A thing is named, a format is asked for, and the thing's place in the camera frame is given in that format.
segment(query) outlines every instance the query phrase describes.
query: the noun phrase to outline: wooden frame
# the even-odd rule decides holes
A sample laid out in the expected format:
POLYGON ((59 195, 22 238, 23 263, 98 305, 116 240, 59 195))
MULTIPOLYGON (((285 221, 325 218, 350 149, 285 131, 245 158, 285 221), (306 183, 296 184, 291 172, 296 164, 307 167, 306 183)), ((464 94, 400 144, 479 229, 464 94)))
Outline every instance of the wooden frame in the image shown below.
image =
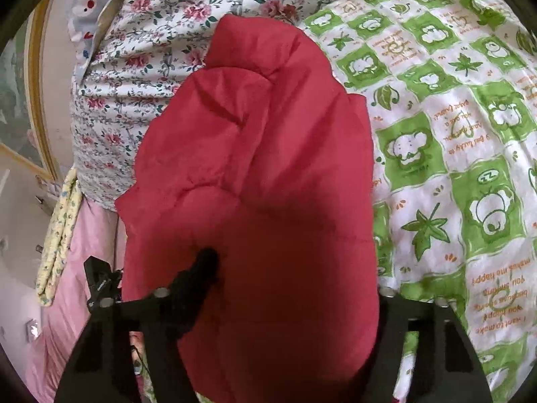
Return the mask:
POLYGON ((52 156, 48 145, 41 94, 41 56, 50 1, 51 0, 41 0, 29 16, 24 44, 26 105, 36 148, 43 167, 34 164, 31 160, 21 156, 3 143, 0 143, 0 152, 7 154, 18 163, 30 168, 36 175, 39 175, 46 180, 61 181, 61 174, 57 162, 52 156))

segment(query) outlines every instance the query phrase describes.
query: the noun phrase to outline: green leaf print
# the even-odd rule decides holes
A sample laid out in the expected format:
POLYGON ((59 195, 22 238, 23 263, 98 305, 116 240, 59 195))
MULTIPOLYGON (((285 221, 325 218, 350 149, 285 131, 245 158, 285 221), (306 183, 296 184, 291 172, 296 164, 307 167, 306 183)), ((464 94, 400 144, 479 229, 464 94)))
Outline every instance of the green leaf print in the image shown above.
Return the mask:
POLYGON ((391 241, 389 218, 390 213, 386 203, 373 206, 373 240, 377 253, 377 271, 379 276, 392 276, 391 255, 394 244, 391 241))
POLYGON ((380 104, 384 109, 391 110, 391 104, 399 103, 399 93, 393 89, 390 85, 384 85, 375 90, 373 94, 375 101, 371 103, 371 106, 376 106, 377 103, 380 104))
POLYGON ((410 3, 393 5, 390 7, 390 10, 393 10, 399 15, 405 14, 410 10, 410 3))
POLYGON ((524 50, 532 56, 534 56, 537 51, 531 37, 524 33, 520 28, 517 31, 517 45, 520 50, 524 50))
POLYGON ((528 180, 535 193, 537 193, 537 161, 535 159, 533 159, 533 168, 528 169, 528 180))
POLYGON ((334 46, 338 51, 341 51, 343 50, 343 48, 345 48, 345 44, 347 42, 352 42, 352 38, 348 35, 343 35, 343 33, 341 33, 341 35, 338 38, 334 38, 334 40, 330 42, 328 46, 334 46))
POLYGON ((431 237, 449 243, 449 235, 442 229, 442 226, 447 223, 447 218, 433 219, 438 206, 440 206, 440 203, 437 203, 436 206, 434 206, 433 212, 429 218, 418 209, 416 212, 416 219, 402 227, 404 230, 417 232, 414 235, 412 244, 418 261, 421 260, 425 250, 431 248, 431 237))
POLYGON ((483 65, 483 62, 472 62, 472 59, 460 53, 458 55, 458 61, 449 62, 449 64, 455 67, 455 71, 466 71, 465 77, 468 77, 468 71, 477 71, 477 68, 483 65))

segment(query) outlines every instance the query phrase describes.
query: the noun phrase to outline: bed sheet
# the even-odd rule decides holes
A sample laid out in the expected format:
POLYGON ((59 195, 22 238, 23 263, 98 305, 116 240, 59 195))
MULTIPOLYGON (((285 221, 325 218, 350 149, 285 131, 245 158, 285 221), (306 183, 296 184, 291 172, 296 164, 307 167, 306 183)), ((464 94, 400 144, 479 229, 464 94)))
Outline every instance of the bed sheet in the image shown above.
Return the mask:
POLYGON ((533 39, 502 0, 338 0, 299 27, 367 98, 380 284, 446 298, 508 401, 536 357, 533 39))
MULTIPOLYGON (((132 184, 147 126, 228 11, 298 25, 366 96, 379 283, 447 298, 508 401, 537 358, 533 38, 503 0, 126 0, 74 91, 90 198, 112 208, 132 184)), ((409 335, 402 401, 415 346, 409 335)))
POLYGON ((39 403, 53 403, 65 365, 89 312, 84 261, 96 256, 123 268, 125 227, 117 214, 83 199, 54 303, 42 309, 41 334, 32 343, 25 383, 39 403))

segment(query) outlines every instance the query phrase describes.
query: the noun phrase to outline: yellow floral cloth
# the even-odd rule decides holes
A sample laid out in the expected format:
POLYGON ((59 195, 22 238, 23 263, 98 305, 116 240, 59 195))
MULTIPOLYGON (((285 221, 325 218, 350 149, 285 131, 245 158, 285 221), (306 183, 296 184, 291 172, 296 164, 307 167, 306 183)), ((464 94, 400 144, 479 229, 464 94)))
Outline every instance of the yellow floral cloth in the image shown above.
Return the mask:
POLYGON ((54 301, 81 202, 82 191, 76 169, 72 167, 63 182, 60 200, 52 213, 43 246, 36 280, 37 296, 42 306, 50 306, 54 301))

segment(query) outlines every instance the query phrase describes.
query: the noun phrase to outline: picture frame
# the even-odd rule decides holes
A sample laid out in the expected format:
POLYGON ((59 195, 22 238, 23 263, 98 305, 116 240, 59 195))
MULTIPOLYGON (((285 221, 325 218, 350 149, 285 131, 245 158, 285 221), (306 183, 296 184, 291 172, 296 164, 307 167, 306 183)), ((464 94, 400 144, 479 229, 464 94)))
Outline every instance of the picture frame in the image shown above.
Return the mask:
POLYGON ((0 152, 45 180, 61 181, 49 148, 41 93, 41 56, 50 1, 41 0, 0 57, 4 80, 0 83, 0 152))

